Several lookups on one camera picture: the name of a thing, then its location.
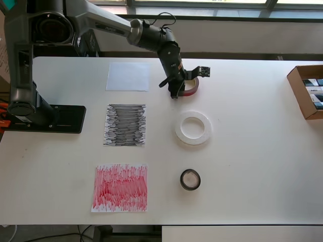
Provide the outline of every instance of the white tape roll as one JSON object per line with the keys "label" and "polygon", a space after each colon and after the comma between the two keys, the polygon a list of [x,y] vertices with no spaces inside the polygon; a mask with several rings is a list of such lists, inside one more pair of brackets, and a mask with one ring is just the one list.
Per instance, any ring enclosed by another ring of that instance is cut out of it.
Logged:
{"label": "white tape roll", "polygon": [[[204,132],[202,134],[201,137],[199,138],[189,138],[186,135],[184,135],[183,131],[182,131],[182,123],[185,119],[190,118],[190,117],[194,117],[199,119],[203,125],[204,125]],[[212,126],[211,126],[211,122],[208,120],[208,118],[206,116],[204,116],[203,114],[199,113],[199,112],[195,112],[195,111],[189,111],[189,112],[184,112],[182,114],[180,114],[179,118],[177,119],[177,122],[175,124],[175,133],[177,135],[177,137],[183,141],[186,144],[189,145],[200,145],[202,143],[204,143],[205,141],[207,141],[210,136],[211,136],[211,132],[212,132]]]}

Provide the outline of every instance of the black mount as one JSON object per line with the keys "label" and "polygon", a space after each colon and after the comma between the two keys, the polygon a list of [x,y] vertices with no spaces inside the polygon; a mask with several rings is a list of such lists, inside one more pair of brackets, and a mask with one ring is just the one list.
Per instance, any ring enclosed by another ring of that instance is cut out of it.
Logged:
{"label": "black mount", "polygon": [[68,133],[79,134],[82,131],[86,108],[84,106],[51,105],[55,112],[55,121],[48,126],[39,126],[25,123],[17,117],[8,114],[7,120],[11,121],[6,131],[25,131],[43,133]]}

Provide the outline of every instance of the tape roll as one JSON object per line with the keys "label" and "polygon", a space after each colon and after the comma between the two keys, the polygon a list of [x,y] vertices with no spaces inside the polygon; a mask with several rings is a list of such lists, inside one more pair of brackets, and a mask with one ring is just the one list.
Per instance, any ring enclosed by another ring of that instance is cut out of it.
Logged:
{"label": "tape roll", "polygon": [[[204,132],[199,138],[189,138],[186,135],[184,135],[182,131],[183,121],[190,117],[197,118],[204,125]],[[211,132],[212,132],[211,122],[208,120],[206,116],[204,116],[200,112],[195,112],[195,111],[184,112],[180,114],[175,124],[175,133],[177,137],[188,145],[200,145],[204,143],[210,138]]]}
{"label": "tape roll", "polygon": [[197,92],[197,88],[200,84],[200,81],[198,80],[198,78],[194,78],[194,87],[192,87],[191,89],[185,90],[185,91],[181,91],[178,93],[179,97],[187,97],[187,96],[191,96],[193,95],[195,92]]}
{"label": "tape roll", "polygon": [[185,190],[193,191],[201,185],[201,177],[195,170],[187,169],[181,174],[180,182]]}

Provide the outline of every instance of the paper with red scribbles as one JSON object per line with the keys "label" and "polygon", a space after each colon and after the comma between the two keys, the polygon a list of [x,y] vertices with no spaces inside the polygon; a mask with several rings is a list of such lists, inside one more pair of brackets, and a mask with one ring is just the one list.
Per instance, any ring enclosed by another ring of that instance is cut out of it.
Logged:
{"label": "paper with red scribbles", "polygon": [[91,211],[147,211],[147,170],[146,164],[99,165]]}

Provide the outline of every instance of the wall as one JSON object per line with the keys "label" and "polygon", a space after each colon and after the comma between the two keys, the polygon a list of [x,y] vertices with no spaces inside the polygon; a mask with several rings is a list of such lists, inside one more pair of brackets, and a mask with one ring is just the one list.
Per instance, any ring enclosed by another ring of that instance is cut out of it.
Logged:
{"label": "wall", "polygon": [[[323,23],[178,20],[171,29],[182,52],[323,53]],[[117,35],[96,36],[102,51],[144,51]]]}

